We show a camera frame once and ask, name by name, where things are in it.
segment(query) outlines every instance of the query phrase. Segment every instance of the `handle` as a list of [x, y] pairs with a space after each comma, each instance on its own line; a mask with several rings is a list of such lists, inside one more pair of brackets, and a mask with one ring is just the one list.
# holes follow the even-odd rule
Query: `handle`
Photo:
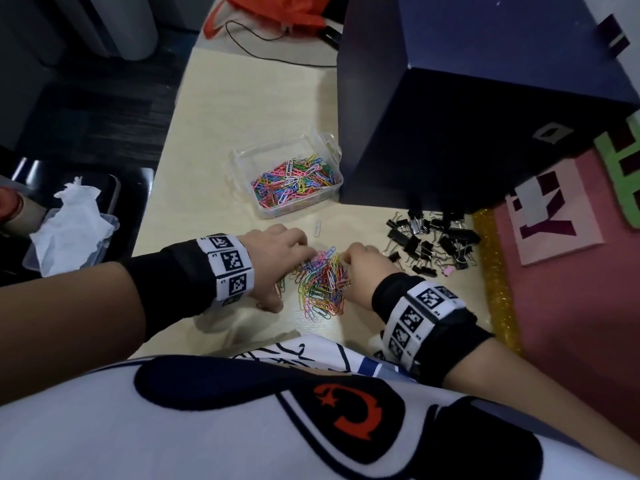
[[340, 149], [340, 145], [338, 145], [338, 142], [335, 140], [334, 136], [329, 132], [320, 133], [319, 136], [326, 146], [326, 149], [329, 150], [329, 153], [331, 153], [333, 159], [336, 162], [340, 163], [340, 160], [342, 160], [342, 150]]

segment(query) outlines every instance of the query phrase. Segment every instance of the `gold glitter paper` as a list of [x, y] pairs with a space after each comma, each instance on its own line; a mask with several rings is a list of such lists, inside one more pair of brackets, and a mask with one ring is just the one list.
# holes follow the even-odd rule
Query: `gold glitter paper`
[[478, 210], [473, 217], [476, 232], [482, 237], [478, 247], [495, 338], [516, 354], [522, 355], [520, 330], [513, 310], [513, 299], [493, 209]]

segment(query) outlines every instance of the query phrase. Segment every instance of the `left hand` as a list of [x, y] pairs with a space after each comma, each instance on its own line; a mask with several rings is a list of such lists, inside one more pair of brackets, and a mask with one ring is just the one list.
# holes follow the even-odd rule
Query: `left hand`
[[316, 250], [307, 245], [307, 235], [302, 230], [287, 229], [282, 224], [264, 231], [254, 229], [237, 238], [249, 253], [255, 273], [251, 296], [261, 308], [281, 312], [284, 304], [276, 293], [276, 283], [315, 256]]

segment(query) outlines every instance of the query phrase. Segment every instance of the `hand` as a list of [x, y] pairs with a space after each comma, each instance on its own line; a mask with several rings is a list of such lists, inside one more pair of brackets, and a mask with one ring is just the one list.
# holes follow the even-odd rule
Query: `hand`
[[344, 290], [348, 301], [371, 310], [371, 298], [382, 280], [390, 274], [401, 273], [389, 259], [373, 246], [354, 242], [340, 259], [347, 265], [351, 286]]
[[276, 224], [264, 231], [254, 229], [238, 239], [249, 253], [255, 272], [251, 296], [258, 300], [260, 308], [273, 313], [282, 311], [284, 305], [276, 293], [276, 283], [317, 254], [307, 245], [307, 235], [300, 229]]

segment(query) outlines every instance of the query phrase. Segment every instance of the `black cable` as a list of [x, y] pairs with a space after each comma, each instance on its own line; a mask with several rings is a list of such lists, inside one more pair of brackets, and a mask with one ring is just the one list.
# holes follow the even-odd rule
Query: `black cable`
[[276, 37], [276, 38], [265, 38], [265, 37], [262, 37], [261, 35], [257, 34], [257, 33], [256, 33], [256, 32], [254, 32], [253, 30], [251, 30], [251, 29], [250, 29], [249, 27], [247, 27], [246, 25], [243, 25], [243, 24], [242, 24], [242, 23], [240, 23], [240, 22], [236, 22], [235, 20], [229, 20], [227, 23], [225, 23], [225, 30], [227, 31], [227, 33], [228, 33], [228, 35], [229, 35], [230, 39], [231, 39], [231, 40], [233, 40], [233, 41], [235, 42], [235, 44], [236, 44], [238, 47], [240, 47], [242, 50], [244, 50], [247, 54], [251, 55], [252, 57], [255, 57], [256, 59], [261, 59], [261, 60], [263, 60], [263, 61], [283, 62], [283, 63], [285, 63], [285, 64], [291, 64], [291, 65], [293, 65], [293, 66], [318, 67], [318, 68], [320, 68], [320, 69], [330, 69], [330, 68], [337, 67], [337, 66], [335, 66], [335, 65], [333, 65], [333, 66], [324, 66], [324, 65], [318, 65], [318, 64], [301, 64], [301, 63], [298, 63], [298, 62], [284, 61], [284, 60], [282, 60], [282, 59], [272, 59], [272, 58], [270, 58], [270, 57], [260, 57], [259, 55], [252, 54], [252, 53], [251, 53], [251, 52], [249, 52], [247, 49], [245, 49], [242, 45], [240, 45], [240, 42], [238, 42], [238, 40], [236, 40], [236, 39], [234, 38], [234, 36], [233, 36], [233, 35], [231, 35], [231, 32], [229, 31], [229, 27], [228, 27], [229, 23], [235, 23], [236, 25], [240, 25], [242, 28], [244, 28], [245, 30], [247, 30], [247, 31], [251, 32], [253, 35], [255, 35], [256, 37], [258, 37], [259, 39], [261, 39], [261, 40], [265, 40], [265, 41], [267, 41], [267, 42], [273, 42], [274, 40], [280, 40], [281, 38], [284, 38], [284, 37], [287, 35], [287, 33], [286, 33], [286, 32], [284, 32], [282, 35], [280, 35], [279, 37]]

